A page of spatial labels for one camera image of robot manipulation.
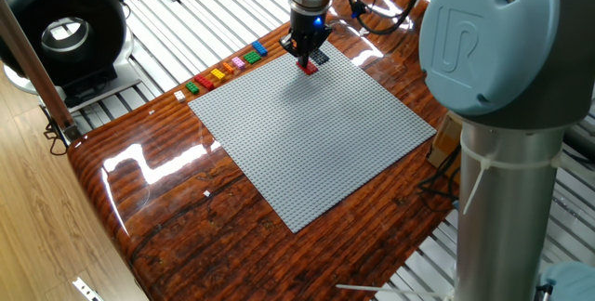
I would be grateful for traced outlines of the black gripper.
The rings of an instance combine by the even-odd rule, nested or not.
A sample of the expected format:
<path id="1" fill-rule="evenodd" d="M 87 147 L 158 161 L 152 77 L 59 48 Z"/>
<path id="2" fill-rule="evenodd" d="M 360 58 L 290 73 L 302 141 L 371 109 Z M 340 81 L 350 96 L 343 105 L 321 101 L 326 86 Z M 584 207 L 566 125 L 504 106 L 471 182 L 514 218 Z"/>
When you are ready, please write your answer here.
<path id="1" fill-rule="evenodd" d="M 289 54 L 298 59 L 301 67 L 307 67 L 310 55 L 317 50 L 332 32 L 325 23 L 326 14 L 306 15 L 291 11 L 291 33 L 281 37 L 279 44 Z"/>

